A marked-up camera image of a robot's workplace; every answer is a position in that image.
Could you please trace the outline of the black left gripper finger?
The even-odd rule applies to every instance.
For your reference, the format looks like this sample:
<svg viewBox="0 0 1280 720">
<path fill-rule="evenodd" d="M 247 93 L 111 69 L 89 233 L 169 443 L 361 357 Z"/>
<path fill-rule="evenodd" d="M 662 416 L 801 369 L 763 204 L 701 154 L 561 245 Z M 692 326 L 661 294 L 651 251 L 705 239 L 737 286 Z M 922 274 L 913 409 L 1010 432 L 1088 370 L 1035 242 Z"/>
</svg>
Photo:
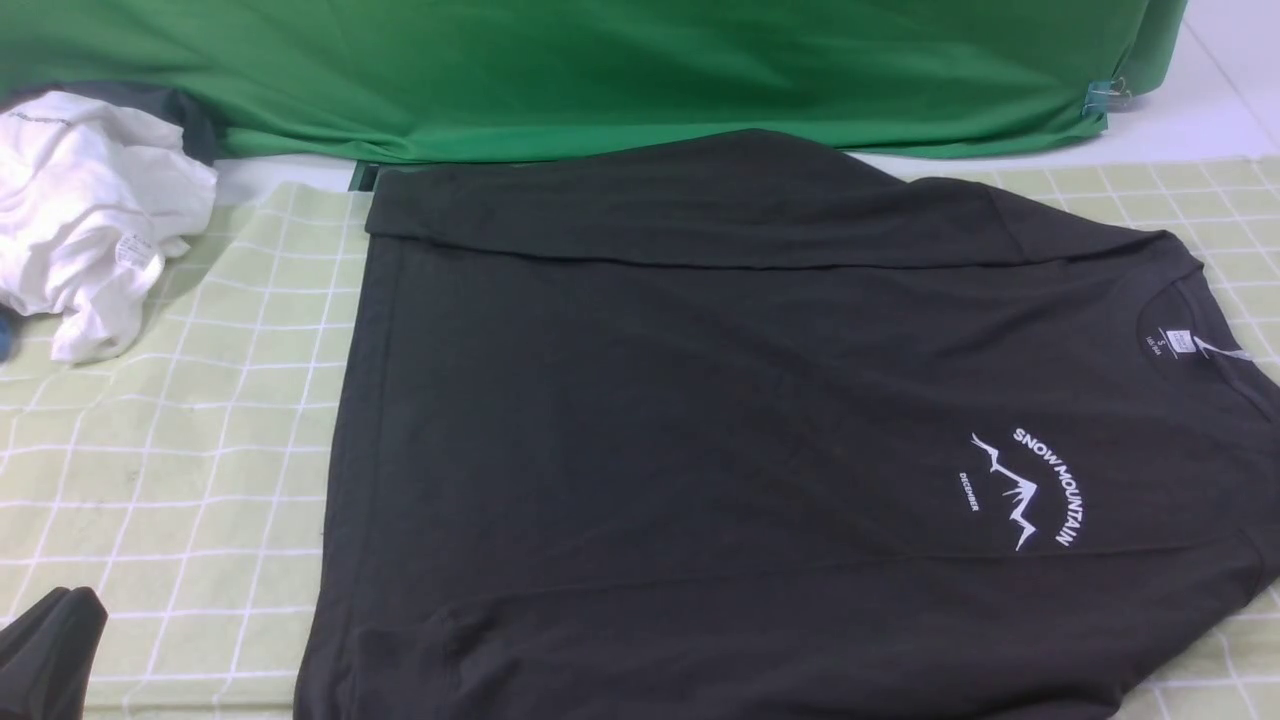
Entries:
<svg viewBox="0 0 1280 720">
<path fill-rule="evenodd" d="M 1 632 L 1 717 L 82 719 L 108 611 L 88 587 L 56 587 Z"/>
</svg>

